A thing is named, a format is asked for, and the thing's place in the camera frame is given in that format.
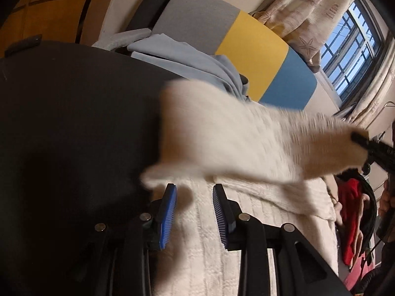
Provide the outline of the white knit sweater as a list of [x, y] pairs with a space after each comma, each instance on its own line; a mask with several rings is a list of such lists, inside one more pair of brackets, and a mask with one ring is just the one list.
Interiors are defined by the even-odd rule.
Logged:
[[154, 295], [236, 295], [237, 252], [220, 241], [214, 185], [261, 222], [289, 222], [338, 268], [336, 210], [325, 176], [364, 164], [339, 119], [238, 100], [199, 80], [174, 80], [160, 95], [159, 161], [141, 175], [158, 196], [178, 187], [169, 243], [159, 255]]

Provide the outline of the red garment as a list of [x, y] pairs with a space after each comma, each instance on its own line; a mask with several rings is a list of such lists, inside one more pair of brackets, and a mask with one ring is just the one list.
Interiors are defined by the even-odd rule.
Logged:
[[369, 207], [370, 198], [363, 193], [361, 182], [355, 178], [339, 184], [338, 196], [342, 205], [341, 256], [343, 263], [351, 269], [361, 252], [364, 234], [360, 225], [364, 211]]

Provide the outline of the window with bars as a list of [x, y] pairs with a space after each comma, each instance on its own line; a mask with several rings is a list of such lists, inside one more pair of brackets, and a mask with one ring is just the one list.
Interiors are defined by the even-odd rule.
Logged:
[[344, 103], [362, 87], [385, 38], [367, 0], [355, 0], [321, 48], [321, 68]]

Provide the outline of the grey yellow blue headboard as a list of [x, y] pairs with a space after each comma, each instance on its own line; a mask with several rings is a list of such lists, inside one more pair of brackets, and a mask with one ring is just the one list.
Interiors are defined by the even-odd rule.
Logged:
[[304, 109], [317, 80], [300, 56], [247, 13], [222, 0], [143, 0], [128, 30], [150, 29], [210, 56], [226, 56], [260, 104]]

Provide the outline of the beige patterned curtain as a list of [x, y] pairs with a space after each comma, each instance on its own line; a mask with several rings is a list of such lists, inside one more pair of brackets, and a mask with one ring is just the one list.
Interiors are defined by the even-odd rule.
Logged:
[[355, 0], [274, 0], [252, 17], [291, 46], [314, 73], [321, 48]]

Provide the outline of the light grey-blue garment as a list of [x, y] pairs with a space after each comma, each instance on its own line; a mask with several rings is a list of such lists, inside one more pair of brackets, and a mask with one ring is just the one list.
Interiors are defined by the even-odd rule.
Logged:
[[247, 102], [248, 79], [224, 55], [208, 55], [185, 42], [150, 29], [136, 29], [99, 39], [93, 47], [114, 52], [126, 48], [131, 57], [185, 79], [198, 79]]

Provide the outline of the orange wooden wardrobe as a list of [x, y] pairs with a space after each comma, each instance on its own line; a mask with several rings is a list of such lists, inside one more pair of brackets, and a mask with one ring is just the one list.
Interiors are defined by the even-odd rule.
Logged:
[[110, 0], [13, 0], [1, 4], [1, 55], [12, 44], [44, 40], [92, 45]]

